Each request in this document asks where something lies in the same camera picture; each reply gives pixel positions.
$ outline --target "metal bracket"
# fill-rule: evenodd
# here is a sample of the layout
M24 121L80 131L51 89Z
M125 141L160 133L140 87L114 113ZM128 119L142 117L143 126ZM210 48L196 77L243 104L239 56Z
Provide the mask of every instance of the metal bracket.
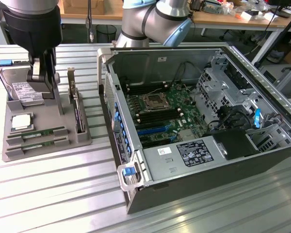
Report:
M113 53L110 48L100 48L97 50L97 84L98 87L102 85L101 81L101 73L102 73L102 65L101 63L106 63L110 58L113 57Z

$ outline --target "gray parts tray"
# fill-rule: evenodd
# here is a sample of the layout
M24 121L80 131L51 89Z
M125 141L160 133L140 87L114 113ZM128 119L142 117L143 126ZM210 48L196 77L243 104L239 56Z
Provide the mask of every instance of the gray parts tray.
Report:
M85 132L77 133L76 119L74 115L73 105L69 103L69 95L60 95L61 103L64 110L64 115L59 115L56 100L51 102L51 105L35 105L28 106L25 109L18 109L11 112L8 104L5 111L5 126L4 126L4 141L2 149L2 160L5 162L33 157L41 154L48 154L60 150L67 150L76 147L82 147L91 144L92 139L88 130L87 119L85 115L84 105L80 99L80 110L83 123L85 124ZM15 115L29 114L33 115L32 123L34 131L43 131L53 128L50 135L41 137L26 138L12 137L17 133L11 133L12 117ZM19 131L19 133L28 133L28 131ZM37 145L30 150L22 150L20 147L28 147L29 145Z

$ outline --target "black cable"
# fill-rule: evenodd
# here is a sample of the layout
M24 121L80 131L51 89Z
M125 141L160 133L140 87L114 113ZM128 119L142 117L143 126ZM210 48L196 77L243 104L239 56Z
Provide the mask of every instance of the black cable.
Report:
M91 24L90 24L90 18L89 18L89 3L90 3L91 0L88 0L87 1L87 16L86 16L86 20L85 20L85 26L87 28L87 43L89 43L89 34L90 34L90 27L91 27Z
M91 28L91 33L94 34L94 29L93 29L93 19L92 19L92 1L89 0L89 19L90 19L90 28Z
M266 114L264 115L264 118L263 118L263 122L262 122L261 129L263 129L263 127L264 127L264 124L265 124L265 122L266 122L266 118L268 118L268 116L269 116L269 113L266 113Z
M265 28L265 30L264 30L264 32L257 38L257 39L259 39L259 38L261 38L262 36L263 36L263 38L261 39L261 40L263 40L265 37L266 37L266 35L267 35L267 29L269 28L269 26L271 25L271 23L272 23L272 21L273 21L273 19L274 19L274 17L275 17L275 14L277 13L277 11L278 11L278 8L279 8L279 6L280 6L280 2L281 1L279 1L279 4L278 4L278 6L276 7L276 10L275 10L275 12L274 12L274 14L273 14L273 17L272 17L272 19L271 19L271 21L268 23L268 25L267 25L267 27ZM257 47L258 47L259 45L257 45L257 46L254 46L254 48L252 48L251 50L250 50L250 52L248 52L248 53L246 53L245 54L245 56L247 56L247 55L249 55L249 54L251 54Z
M177 77L177 75L178 75L178 73L179 73L179 71L180 71L180 68L181 68L183 65L184 65L184 69L183 69L183 73L182 73L182 75L185 73L185 64L184 64L184 62L181 62L181 63L179 64L178 68L177 68L177 71L175 72L174 78L172 79L172 81L171 81L170 84L169 84L169 87L171 87L171 85L175 82L176 77Z
M243 115L246 118L246 120L248 121L248 123L251 126L251 128L253 128L251 120L249 119L249 117L245 113L243 113L241 111L236 111L236 113L239 113L239 114Z
M230 112L230 113L229 113L225 118L223 118L222 120L219 120L219 124L216 125L216 126L214 127L215 130L219 129L219 128L224 124L224 122L226 122L227 119L228 119L232 114L234 114L234 113L239 113L239 114L243 115L243 116L246 118L246 120L248 121L248 123L249 123L251 129L253 128L253 125L252 125L251 120L249 119L249 117L248 117L245 113L243 113L243 112L241 112L241 111L231 111L231 112Z
M209 122L209 124L208 124L208 129L209 129L210 124L211 124L211 123L215 123L215 122L218 122L218 123L219 123L220 121L219 121L219 120L213 120L213 121Z

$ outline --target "workbench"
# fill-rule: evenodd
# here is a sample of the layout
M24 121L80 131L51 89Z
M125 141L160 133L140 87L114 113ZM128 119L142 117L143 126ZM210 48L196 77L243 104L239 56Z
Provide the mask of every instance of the workbench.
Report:
M6 90L0 81L0 233L291 232L291 158L266 173L126 215L98 98L96 55L102 46L110 45L56 48L60 93L68 89L67 68L76 69L89 146L3 162ZM24 61L28 52L0 45L0 60L6 59Z

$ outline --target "cpu socket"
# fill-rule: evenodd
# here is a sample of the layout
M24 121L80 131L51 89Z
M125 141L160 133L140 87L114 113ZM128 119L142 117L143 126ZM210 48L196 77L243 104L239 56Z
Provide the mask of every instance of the cpu socket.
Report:
M163 93L147 94L143 96L147 110L168 109L170 107L168 100Z

